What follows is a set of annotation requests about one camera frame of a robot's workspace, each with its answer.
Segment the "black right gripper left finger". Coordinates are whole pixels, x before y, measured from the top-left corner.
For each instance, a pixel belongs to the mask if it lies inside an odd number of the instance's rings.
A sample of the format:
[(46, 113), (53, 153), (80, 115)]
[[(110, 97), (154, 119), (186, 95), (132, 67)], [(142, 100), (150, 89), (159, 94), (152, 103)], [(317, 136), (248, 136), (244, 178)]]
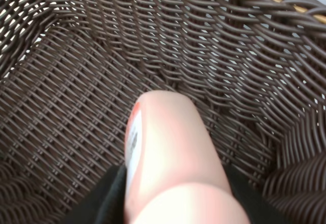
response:
[(97, 185), (63, 219), (63, 223), (124, 223), (126, 167), (111, 166)]

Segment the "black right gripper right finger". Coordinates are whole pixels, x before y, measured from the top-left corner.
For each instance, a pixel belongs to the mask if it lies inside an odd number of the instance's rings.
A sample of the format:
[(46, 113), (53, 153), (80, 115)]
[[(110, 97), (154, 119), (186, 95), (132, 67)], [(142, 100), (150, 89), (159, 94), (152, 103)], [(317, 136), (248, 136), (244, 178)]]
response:
[(235, 167), (224, 165), (232, 193), (244, 208), (250, 223), (282, 224), (289, 221), (269, 204), (258, 191), (253, 189), (246, 178)]

